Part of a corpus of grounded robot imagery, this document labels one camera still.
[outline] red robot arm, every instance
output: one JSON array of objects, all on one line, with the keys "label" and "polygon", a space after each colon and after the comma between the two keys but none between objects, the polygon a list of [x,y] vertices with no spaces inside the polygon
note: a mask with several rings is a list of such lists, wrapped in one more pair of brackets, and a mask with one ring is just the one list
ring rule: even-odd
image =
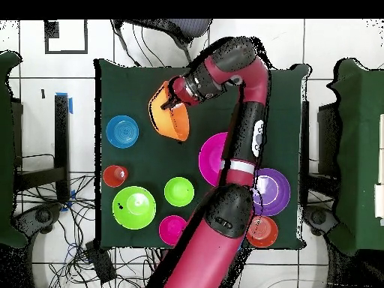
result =
[{"label": "red robot arm", "polygon": [[162,108],[201,104],[239,86],[223,150],[218,186],[197,206],[177,245],[146,288],[218,288],[253,215],[251,187],[262,146],[269,70],[247,37],[230,38],[203,63],[169,81]]}]

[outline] lime green bowl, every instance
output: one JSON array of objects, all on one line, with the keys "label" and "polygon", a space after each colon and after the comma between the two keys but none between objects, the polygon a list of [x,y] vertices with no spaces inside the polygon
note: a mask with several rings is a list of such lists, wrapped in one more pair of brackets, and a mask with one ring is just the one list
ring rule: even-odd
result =
[{"label": "lime green bowl", "polygon": [[126,187],[120,190],[112,203],[117,223],[129,230],[140,230],[155,217],[156,202],[144,187]]},{"label": "lime green bowl", "polygon": [[191,203],[194,194],[194,186],[188,179],[182,177],[171,178],[164,188],[166,201],[178,208]]}]

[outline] purple bowl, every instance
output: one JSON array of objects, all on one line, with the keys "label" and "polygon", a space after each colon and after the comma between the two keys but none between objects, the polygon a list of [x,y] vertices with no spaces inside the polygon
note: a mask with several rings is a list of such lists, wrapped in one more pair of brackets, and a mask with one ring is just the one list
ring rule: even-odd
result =
[{"label": "purple bowl", "polygon": [[287,178],[274,169],[264,168],[256,171],[257,189],[253,189],[253,206],[256,215],[272,216],[283,211],[290,202],[291,189]]}]

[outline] white tile floor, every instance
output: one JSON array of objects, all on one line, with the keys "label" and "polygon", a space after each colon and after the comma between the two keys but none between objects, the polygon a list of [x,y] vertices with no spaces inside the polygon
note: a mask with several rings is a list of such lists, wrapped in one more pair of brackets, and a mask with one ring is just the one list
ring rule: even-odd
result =
[{"label": "white tile floor", "polygon": [[[264,44],[271,63],[276,68],[289,68],[296,63],[307,63],[312,74],[307,84],[307,99],[310,101],[310,157],[318,159],[317,109],[322,104],[336,100],[326,88],[332,80],[333,67],[338,59],[356,57],[367,68],[383,68],[384,46],[381,20],[366,19],[215,19],[211,25],[211,42],[224,36],[255,36]],[[85,43],[79,36],[83,32],[82,21],[61,21],[60,38],[50,39],[49,46],[55,50],[83,50]],[[160,62],[143,45],[143,38],[165,65],[181,67],[187,64],[184,53],[167,35],[148,29],[134,27],[140,46],[154,66]],[[125,25],[122,34],[130,54],[143,66],[149,66],[141,53],[132,32],[132,25]],[[206,42],[207,35],[196,39],[190,48],[196,57]],[[88,21],[88,54],[45,54],[43,21],[0,21],[0,51],[13,50],[22,56],[22,63],[10,72],[9,86],[13,96],[24,104],[23,154],[53,153],[53,96],[67,92],[73,98],[73,114],[70,114],[70,175],[76,178],[87,174],[92,177],[94,165],[95,127],[95,75],[93,59],[103,58],[133,66],[122,49],[119,39],[113,34],[109,20]],[[41,97],[44,89],[45,99]],[[51,167],[47,157],[24,160],[25,170]],[[310,162],[310,171],[317,171],[317,164]],[[29,198],[24,193],[23,199]],[[86,199],[95,196],[93,182],[81,193]],[[17,206],[17,211],[27,209],[32,203]],[[89,220],[82,221],[85,242],[95,235],[95,213],[86,212]],[[60,219],[66,229],[67,239],[74,241],[74,221],[68,211]],[[33,270],[37,288],[48,288],[53,278],[50,265],[59,270],[68,254],[62,227],[57,223],[48,235],[39,235],[34,246]],[[311,235],[303,226],[302,237],[307,246],[300,251],[264,250],[254,251],[242,272],[235,288],[324,288],[328,271],[328,256],[323,238]],[[112,260],[121,276],[143,277],[143,258],[136,259],[130,268],[123,265],[128,260],[144,255],[142,249],[125,248],[112,250]],[[144,267],[149,275],[148,266]],[[140,286],[142,280],[136,281]],[[118,278],[111,282],[112,288],[134,288]],[[84,288],[78,284],[71,288]],[[103,288],[110,288],[108,283]]]}]

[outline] green table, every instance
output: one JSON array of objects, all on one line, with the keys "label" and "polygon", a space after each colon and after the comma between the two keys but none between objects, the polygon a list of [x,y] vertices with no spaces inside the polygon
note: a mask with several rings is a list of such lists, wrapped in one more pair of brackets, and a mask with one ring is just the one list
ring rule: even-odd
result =
[{"label": "green table", "polygon": [[[149,119],[148,102],[164,80],[183,74],[185,68],[119,67],[103,59],[97,60],[101,72],[101,172],[109,165],[127,167],[129,176],[117,188],[101,181],[102,248],[152,247],[169,248],[158,235],[160,222],[167,215],[189,218],[211,185],[200,175],[198,154],[212,135],[227,131],[238,89],[233,87],[219,98],[188,111],[190,136],[184,143],[156,133]],[[272,217],[279,236],[271,248],[299,249],[303,242],[296,238],[298,209],[298,173],[301,121],[302,80],[309,73],[306,64],[290,70],[273,70],[267,143],[262,165],[279,170],[291,186],[291,200],[280,214]],[[130,148],[115,148],[106,135],[111,118],[127,115],[139,125],[139,139]],[[184,208],[172,207],[164,198],[164,186],[173,177],[189,179],[195,188],[193,201]],[[144,229],[129,230],[120,226],[112,213],[114,196],[131,185],[144,187],[156,200],[154,220]]]},{"label": "green table", "polygon": [[334,212],[340,220],[328,238],[341,252],[384,251],[384,226],[375,218],[374,185],[379,175],[380,114],[384,114],[384,71],[341,60],[331,87],[343,122],[337,163],[341,184]]},{"label": "green table", "polygon": [[12,68],[21,62],[21,57],[14,52],[0,52],[0,243],[15,248],[27,244],[26,237],[11,225],[11,215],[16,207],[14,193],[14,120],[12,118],[11,94],[8,88],[8,77]]}]

